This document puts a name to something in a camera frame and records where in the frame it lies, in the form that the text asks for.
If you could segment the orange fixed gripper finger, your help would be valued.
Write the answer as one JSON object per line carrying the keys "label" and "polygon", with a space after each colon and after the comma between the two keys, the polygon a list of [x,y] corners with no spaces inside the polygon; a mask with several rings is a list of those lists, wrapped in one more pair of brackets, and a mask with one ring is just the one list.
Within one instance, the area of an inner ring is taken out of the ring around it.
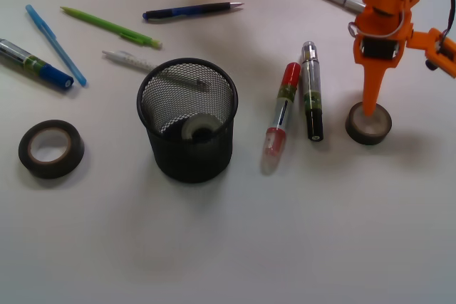
{"label": "orange fixed gripper finger", "polygon": [[387,68],[383,63],[368,63],[364,65],[363,69],[363,112],[365,116],[371,116],[376,109],[380,87]]}

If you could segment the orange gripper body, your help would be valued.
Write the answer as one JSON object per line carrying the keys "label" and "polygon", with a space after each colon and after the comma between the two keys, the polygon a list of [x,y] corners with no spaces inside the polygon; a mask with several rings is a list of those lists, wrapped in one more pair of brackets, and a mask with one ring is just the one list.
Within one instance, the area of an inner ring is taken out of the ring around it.
{"label": "orange gripper body", "polygon": [[355,62],[365,69],[397,66],[413,31],[411,8],[419,0],[363,0],[365,7],[349,24]]}

